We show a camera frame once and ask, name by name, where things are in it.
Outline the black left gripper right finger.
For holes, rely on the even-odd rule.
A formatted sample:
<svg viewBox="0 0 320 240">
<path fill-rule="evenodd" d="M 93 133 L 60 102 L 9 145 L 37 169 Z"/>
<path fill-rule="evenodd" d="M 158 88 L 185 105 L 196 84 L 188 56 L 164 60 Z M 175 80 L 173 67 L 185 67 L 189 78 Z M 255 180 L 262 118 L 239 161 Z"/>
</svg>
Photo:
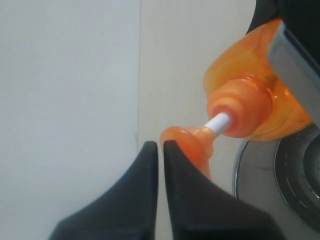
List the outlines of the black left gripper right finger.
<svg viewBox="0 0 320 240">
<path fill-rule="evenodd" d="M 165 187 L 175 240 L 281 240 L 266 212 L 236 199 L 206 178 L 178 144 L 163 146 Z"/>
</svg>

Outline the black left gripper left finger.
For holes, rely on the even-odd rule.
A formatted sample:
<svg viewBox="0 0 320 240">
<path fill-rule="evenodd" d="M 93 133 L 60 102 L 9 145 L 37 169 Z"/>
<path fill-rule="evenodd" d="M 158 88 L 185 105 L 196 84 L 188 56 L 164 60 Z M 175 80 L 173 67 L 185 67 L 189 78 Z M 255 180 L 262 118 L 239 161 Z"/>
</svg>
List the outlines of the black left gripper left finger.
<svg viewBox="0 0 320 240">
<path fill-rule="evenodd" d="M 102 196 L 61 220 L 51 240 L 153 240 L 158 204 L 158 146 L 147 141 Z"/>
</svg>

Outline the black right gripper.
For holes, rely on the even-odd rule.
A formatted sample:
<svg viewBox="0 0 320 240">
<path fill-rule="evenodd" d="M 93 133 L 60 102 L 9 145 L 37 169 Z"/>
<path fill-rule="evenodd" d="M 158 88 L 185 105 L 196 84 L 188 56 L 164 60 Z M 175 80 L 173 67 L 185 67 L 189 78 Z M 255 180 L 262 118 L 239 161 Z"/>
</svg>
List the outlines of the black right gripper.
<svg viewBox="0 0 320 240">
<path fill-rule="evenodd" d="M 257 0 L 248 33 L 263 24 L 282 19 L 289 38 L 299 45 L 311 63 L 320 64 L 320 2 L 318 0 Z"/>
</svg>

